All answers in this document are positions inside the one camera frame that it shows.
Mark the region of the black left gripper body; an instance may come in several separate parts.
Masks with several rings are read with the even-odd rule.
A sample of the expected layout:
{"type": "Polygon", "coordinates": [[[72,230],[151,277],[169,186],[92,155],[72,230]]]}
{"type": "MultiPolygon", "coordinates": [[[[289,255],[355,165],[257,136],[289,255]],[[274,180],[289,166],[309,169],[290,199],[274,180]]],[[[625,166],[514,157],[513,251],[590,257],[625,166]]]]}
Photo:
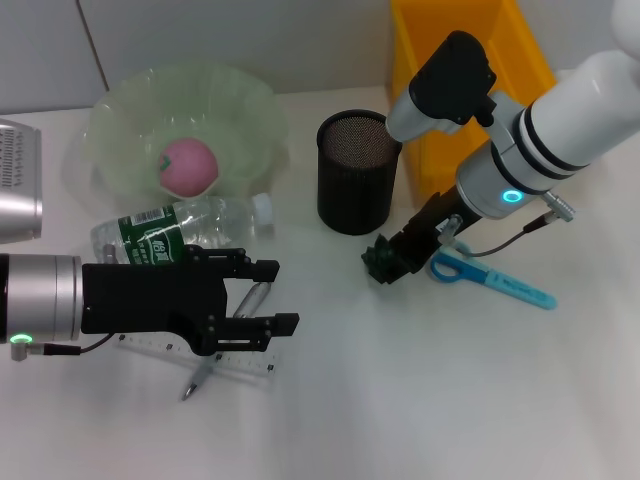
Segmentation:
{"type": "Polygon", "coordinates": [[[226,318],[228,261],[226,249],[187,246],[181,260],[164,265],[85,264],[81,332],[168,332],[210,356],[226,318]]]}

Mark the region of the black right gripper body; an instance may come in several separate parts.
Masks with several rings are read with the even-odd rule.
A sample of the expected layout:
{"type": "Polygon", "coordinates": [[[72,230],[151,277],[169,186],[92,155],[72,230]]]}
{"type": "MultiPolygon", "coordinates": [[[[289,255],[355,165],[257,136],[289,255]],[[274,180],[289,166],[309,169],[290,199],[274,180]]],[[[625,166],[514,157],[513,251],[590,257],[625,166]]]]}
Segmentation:
{"type": "Polygon", "coordinates": [[[474,224],[474,212],[466,205],[456,187],[445,193],[435,193],[399,233],[406,235],[406,254],[424,256],[426,262],[439,248],[437,227],[451,216],[461,217],[459,232],[474,224]]]}

